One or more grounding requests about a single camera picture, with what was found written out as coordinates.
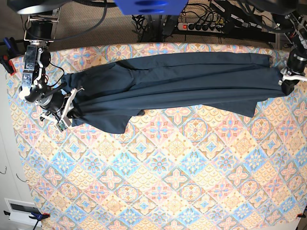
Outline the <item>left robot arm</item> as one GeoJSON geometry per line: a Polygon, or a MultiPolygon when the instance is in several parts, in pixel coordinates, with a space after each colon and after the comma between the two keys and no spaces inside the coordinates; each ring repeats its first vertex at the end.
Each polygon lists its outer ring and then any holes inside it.
{"type": "Polygon", "coordinates": [[[238,0],[237,3],[256,24],[267,31],[284,34],[293,48],[289,54],[286,67],[281,70],[279,85],[285,95],[289,95],[299,81],[306,81],[304,69],[307,65],[307,21],[299,14],[297,0],[238,0]],[[269,27],[258,20],[254,9],[269,12],[276,28],[269,27]]]}

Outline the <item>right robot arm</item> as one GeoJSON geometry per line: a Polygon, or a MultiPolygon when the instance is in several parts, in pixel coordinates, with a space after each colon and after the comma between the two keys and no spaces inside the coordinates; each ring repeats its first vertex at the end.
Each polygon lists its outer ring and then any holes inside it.
{"type": "Polygon", "coordinates": [[[21,100],[41,106],[46,115],[62,118],[79,117],[74,108],[74,93],[62,94],[66,83],[60,86],[48,84],[46,68],[51,63],[48,49],[54,41],[53,32],[59,22],[59,11],[65,0],[9,0],[7,6],[19,15],[28,15],[25,22],[24,40],[28,42],[24,55],[24,70],[19,88],[21,100]]]}

